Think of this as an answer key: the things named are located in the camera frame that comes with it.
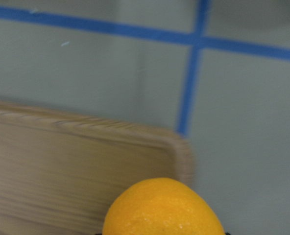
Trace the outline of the orange fruit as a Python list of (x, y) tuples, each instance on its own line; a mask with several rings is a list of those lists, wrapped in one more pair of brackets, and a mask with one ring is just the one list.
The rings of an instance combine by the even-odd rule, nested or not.
[(110, 206), (104, 235), (223, 235), (225, 230), (206, 201), (170, 178), (143, 180)]

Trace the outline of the wooden tray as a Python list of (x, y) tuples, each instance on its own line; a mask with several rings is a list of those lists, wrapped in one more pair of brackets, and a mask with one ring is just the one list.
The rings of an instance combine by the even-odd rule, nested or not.
[(193, 171), (170, 130), (0, 101), (0, 235), (98, 234), (132, 184)]

